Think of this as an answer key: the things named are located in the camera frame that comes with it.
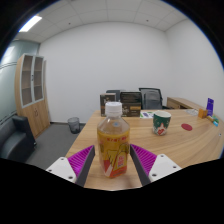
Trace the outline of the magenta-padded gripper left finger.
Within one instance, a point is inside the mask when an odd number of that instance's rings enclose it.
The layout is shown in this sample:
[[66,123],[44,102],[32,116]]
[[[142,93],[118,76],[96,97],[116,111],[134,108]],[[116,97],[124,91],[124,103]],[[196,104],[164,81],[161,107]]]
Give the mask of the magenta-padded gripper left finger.
[[83,187],[94,157],[95,147],[91,145],[69,158],[58,158],[46,171]]

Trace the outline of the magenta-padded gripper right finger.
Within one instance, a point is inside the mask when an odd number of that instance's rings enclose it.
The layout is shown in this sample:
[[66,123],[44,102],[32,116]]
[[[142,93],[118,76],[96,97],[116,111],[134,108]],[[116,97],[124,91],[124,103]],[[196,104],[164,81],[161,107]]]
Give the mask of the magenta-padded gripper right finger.
[[154,153],[134,144],[130,145],[130,155],[143,186],[181,170],[165,154]]

